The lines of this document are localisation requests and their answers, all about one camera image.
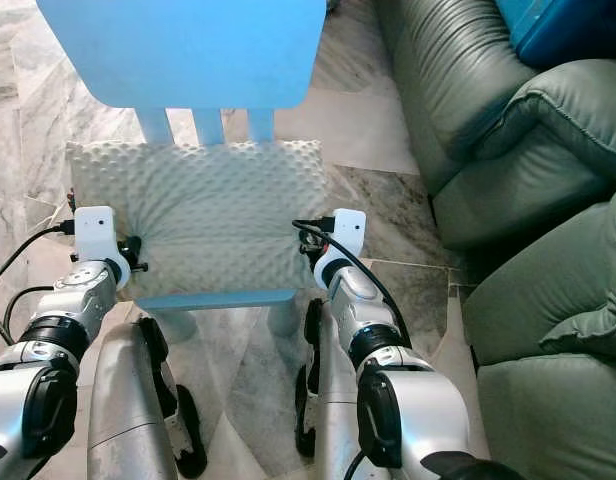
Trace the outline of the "grey-green dotted pillow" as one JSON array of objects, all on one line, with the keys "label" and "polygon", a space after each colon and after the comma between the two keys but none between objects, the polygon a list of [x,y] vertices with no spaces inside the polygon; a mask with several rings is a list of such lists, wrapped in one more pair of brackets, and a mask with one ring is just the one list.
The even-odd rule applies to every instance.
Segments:
[{"label": "grey-green dotted pillow", "polygon": [[142,241],[126,297],[313,285],[295,221],[328,210],[320,142],[69,143],[65,157],[76,204],[111,207]]}]

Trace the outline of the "silver left robot leg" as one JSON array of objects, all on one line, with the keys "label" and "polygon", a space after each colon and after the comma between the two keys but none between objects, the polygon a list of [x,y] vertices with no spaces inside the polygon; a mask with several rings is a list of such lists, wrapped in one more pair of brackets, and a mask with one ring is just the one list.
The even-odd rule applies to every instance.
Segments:
[{"label": "silver left robot leg", "polygon": [[88,480],[197,480],[206,471],[197,402],[167,357],[153,317],[108,330],[90,390]]}]

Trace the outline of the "silver robot leg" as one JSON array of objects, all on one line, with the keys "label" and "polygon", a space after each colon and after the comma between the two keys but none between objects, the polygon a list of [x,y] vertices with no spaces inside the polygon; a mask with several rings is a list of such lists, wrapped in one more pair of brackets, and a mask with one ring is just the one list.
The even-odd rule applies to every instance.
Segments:
[{"label": "silver robot leg", "polygon": [[295,380],[295,442],[311,460],[311,480],[343,480],[358,453],[357,380],[339,329],[322,300],[305,311],[308,364]]},{"label": "silver robot leg", "polygon": [[167,357],[153,317],[108,330],[90,390],[88,480],[197,480],[206,471],[197,402]]}]

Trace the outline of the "light blue child chair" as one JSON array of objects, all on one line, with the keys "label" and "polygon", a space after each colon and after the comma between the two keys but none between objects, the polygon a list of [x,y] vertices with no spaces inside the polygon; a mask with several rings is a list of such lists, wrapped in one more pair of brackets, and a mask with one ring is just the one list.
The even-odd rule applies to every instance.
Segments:
[{"label": "light blue child chair", "polygon": [[[273,114],[311,84],[327,0],[38,0],[94,99],[133,110],[148,145],[277,143]],[[130,298],[185,337],[211,308],[291,305],[299,289]]]}]

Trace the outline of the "blue hard suitcase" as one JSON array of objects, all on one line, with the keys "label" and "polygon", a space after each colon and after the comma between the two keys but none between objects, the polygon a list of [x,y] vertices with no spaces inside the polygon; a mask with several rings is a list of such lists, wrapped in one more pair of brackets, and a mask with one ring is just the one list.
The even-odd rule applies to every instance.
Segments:
[{"label": "blue hard suitcase", "polygon": [[528,67],[616,59],[616,0],[495,0]]}]

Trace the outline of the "dark green leather sofa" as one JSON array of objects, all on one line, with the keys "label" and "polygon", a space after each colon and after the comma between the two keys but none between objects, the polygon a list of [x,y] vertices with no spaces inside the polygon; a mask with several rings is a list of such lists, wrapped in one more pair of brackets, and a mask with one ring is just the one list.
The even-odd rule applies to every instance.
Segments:
[{"label": "dark green leather sofa", "polygon": [[616,480],[616,59],[528,67],[495,0],[376,0],[494,460]]}]

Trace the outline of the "silver right robot leg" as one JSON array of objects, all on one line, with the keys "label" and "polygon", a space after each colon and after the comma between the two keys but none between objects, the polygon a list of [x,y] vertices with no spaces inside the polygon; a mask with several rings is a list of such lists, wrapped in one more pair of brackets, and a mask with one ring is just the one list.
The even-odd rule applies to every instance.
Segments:
[{"label": "silver right robot leg", "polygon": [[308,364],[295,380],[295,442],[311,460],[311,480],[343,480],[358,453],[357,380],[339,329],[322,300],[305,311]]}]

